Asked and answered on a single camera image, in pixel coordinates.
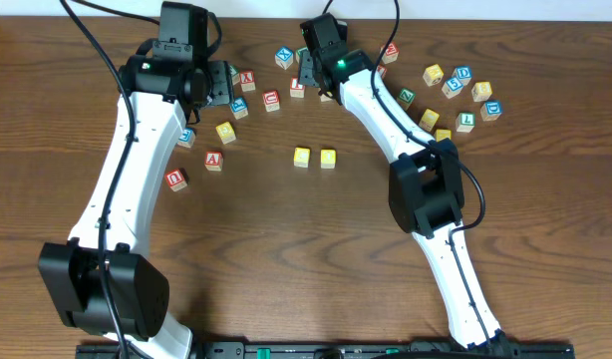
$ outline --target black cable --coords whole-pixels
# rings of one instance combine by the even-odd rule
[[[105,300],[107,301],[107,306],[109,307],[109,312],[112,316],[114,327],[116,328],[116,334],[118,335],[118,342],[120,343],[120,348],[122,351],[122,356],[125,359],[129,359],[129,349],[127,345],[127,340],[125,339],[125,334],[123,332],[123,328],[120,322],[120,315],[118,314],[118,308],[116,307],[116,302],[114,301],[114,297],[111,292],[111,287],[109,285],[109,272],[107,270],[106,265],[106,256],[105,256],[105,237],[107,233],[107,226],[109,225],[109,212],[111,211],[111,202],[114,198],[114,194],[116,192],[116,188],[118,187],[118,181],[120,180],[120,176],[123,172],[123,168],[125,163],[127,162],[127,157],[129,156],[129,151],[131,150],[131,145],[135,140],[136,136],[136,119],[134,116],[134,108],[131,105],[131,101],[129,100],[129,96],[125,91],[125,88],[120,80],[120,75],[116,70],[116,67],[112,63],[105,50],[100,46],[96,38],[89,32],[87,27],[80,21],[78,16],[73,12],[71,7],[67,4],[66,0],[60,0],[60,3],[65,8],[65,11],[69,14],[69,17],[74,21],[74,23],[80,28],[85,37],[91,42],[91,45],[96,49],[100,57],[103,59],[109,71],[114,76],[116,83],[118,85],[118,89],[120,90],[123,99],[125,100],[125,105],[127,106],[127,112],[129,114],[129,133],[127,134],[127,138],[125,141],[125,148],[123,149],[122,155],[120,156],[120,160],[118,161],[118,167],[116,168],[116,172],[111,180],[111,184],[109,185],[109,191],[107,192],[107,197],[105,198],[105,203],[103,205],[103,212],[99,219],[99,231],[98,231],[98,266],[100,268],[100,281],[102,283],[103,293],[105,295]]]
[[[379,57],[377,58],[377,63],[371,72],[370,85],[371,85],[371,88],[373,89],[373,95],[375,96],[375,99],[377,99],[377,102],[379,102],[379,105],[382,107],[384,112],[386,112],[386,114],[390,117],[390,119],[395,123],[395,125],[397,125],[397,127],[406,135],[406,137],[408,137],[408,139],[424,147],[425,149],[430,150],[436,156],[442,156],[443,158],[449,159],[450,161],[454,162],[465,173],[465,175],[469,178],[469,180],[474,185],[474,188],[476,189],[476,194],[478,195],[478,201],[480,203],[478,217],[474,220],[474,222],[470,224],[462,225],[458,228],[451,229],[448,234],[448,239],[449,239],[448,245],[451,247],[451,251],[453,252],[453,255],[455,256],[455,262],[457,263],[457,268],[459,269],[459,274],[461,276],[461,280],[463,281],[463,286],[465,287],[465,291],[467,292],[467,296],[469,299],[469,305],[474,310],[476,319],[481,325],[481,329],[483,330],[483,334],[485,335],[485,342],[487,344],[487,349],[489,350],[491,348],[489,335],[487,334],[487,330],[485,329],[485,324],[483,323],[483,320],[481,319],[478,308],[476,307],[476,303],[474,302],[474,298],[469,289],[469,285],[467,284],[467,279],[465,278],[465,274],[463,274],[463,268],[461,267],[459,256],[457,255],[457,250],[455,249],[455,242],[453,241],[453,234],[455,234],[458,231],[463,231],[463,230],[474,228],[483,221],[483,217],[485,216],[485,196],[483,195],[483,189],[481,188],[480,183],[478,182],[474,174],[461,161],[459,161],[457,157],[453,156],[452,154],[446,153],[445,151],[435,146],[424,143],[423,141],[417,139],[411,131],[406,129],[404,125],[402,125],[402,123],[400,123],[399,120],[397,120],[397,118],[393,115],[393,113],[390,112],[386,104],[384,104],[384,101],[379,95],[379,91],[377,91],[377,88],[375,87],[375,76],[377,73],[377,65],[381,63],[382,58],[384,57],[384,54],[386,53],[386,50],[388,50],[388,47],[393,42],[393,39],[395,38],[395,35],[397,34],[397,30],[399,28],[399,18],[400,18],[399,1],[398,0],[394,0],[394,1],[395,1],[395,9],[397,10],[397,17],[395,19],[395,28],[393,29],[393,33],[388,38],[388,42],[386,42],[386,45],[384,45],[384,48],[382,49],[381,53],[379,54]]]
[[[124,16],[124,17],[128,17],[128,18],[131,18],[131,19],[136,19],[136,20],[148,21],[150,23],[154,23],[156,25],[159,25],[159,21],[158,20],[152,19],[152,18],[147,17],[147,16],[130,14],[130,13],[126,13],[126,12],[123,12],[123,11],[118,11],[118,10],[106,8],[104,6],[100,6],[100,5],[97,5],[97,4],[92,4],[89,1],[85,1],[85,0],[71,0],[71,1],[73,1],[73,2],[75,2],[77,4],[80,4],[80,5],[84,5],[84,6],[90,7],[92,9],[108,12],[110,14]]]
[[[324,12],[322,12],[322,15],[328,12],[328,8],[330,7],[330,4],[332,3],[333,3],[333,0],[328,0],[328,4],[326,4],[326,7],[324,8]]]

